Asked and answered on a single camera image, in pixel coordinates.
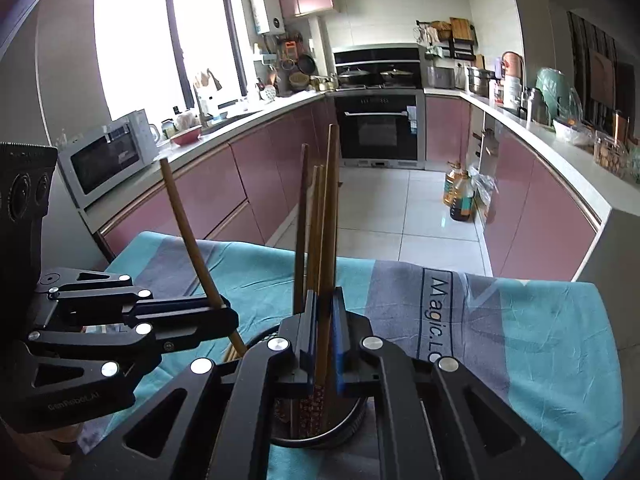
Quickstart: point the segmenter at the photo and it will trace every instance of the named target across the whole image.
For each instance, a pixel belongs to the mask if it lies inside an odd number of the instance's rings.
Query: red bowl
[[[198,140],[202,132],[202,126],[194,126],[188,130],[184,130],[181,134],[174,135],[171,140],[178,146],[185,146]]]

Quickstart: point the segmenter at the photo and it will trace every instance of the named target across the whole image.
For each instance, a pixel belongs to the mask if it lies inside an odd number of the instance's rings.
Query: oil bottle
[[[442,193],[442,201],[445,205],[451,205],[451,197],[453,193],[453,187],[456,185],[456,182],[462,176],[462,172],[460,170],[460,163],[450,162],[451,171],[444,176],[444,192]]]
[[[462,170],[460,179],[453,186],[449,215],[454,220],[466,222],[471,218],[474,205],[474,188],[469,174]]]

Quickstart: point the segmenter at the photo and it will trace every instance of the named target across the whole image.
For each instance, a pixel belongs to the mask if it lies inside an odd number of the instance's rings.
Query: countertop
[[[593,155],[556,139],[553,131],[528,123],[489,99],[462,90],[425,88],[427,95],[459,96],[512,130],[544,158],[582,197],[604,224],[612,209],[640,216],[640,187],[604,170]]]
[[[193,144],[188,146],[177,146],[173,143],[166,144],[164,149],[161,148],[159,155],[152,164],[132,175],[123,183],[118,184],[85,210],[80,210],[80,214],[84,218],[89,231],[92,233],[97,232],[100,227],[129,203],[162,180],[159,162],[161,158],[166,157],[169,160],[171,169],[176,171],[220,144],[229,142],[245,131],[286,112],[321,99],[324,94],[325,92],[303,91],[289,97],[277,97],[274,102],[259,106],[256,113],[228,124],[211,134],[204,134]]]

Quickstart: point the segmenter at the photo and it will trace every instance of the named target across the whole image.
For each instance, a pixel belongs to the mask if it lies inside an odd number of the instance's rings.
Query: cutting board
[[[471,23],[465,18],[449,18],[451,30],[456,40],[473,40],[471,35]]]

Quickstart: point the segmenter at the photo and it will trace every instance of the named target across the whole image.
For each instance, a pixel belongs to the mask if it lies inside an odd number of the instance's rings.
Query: microwave
[[[85,208],[154,161],[159,150],[138,110],[76,137],[58,161],[76,205]]]

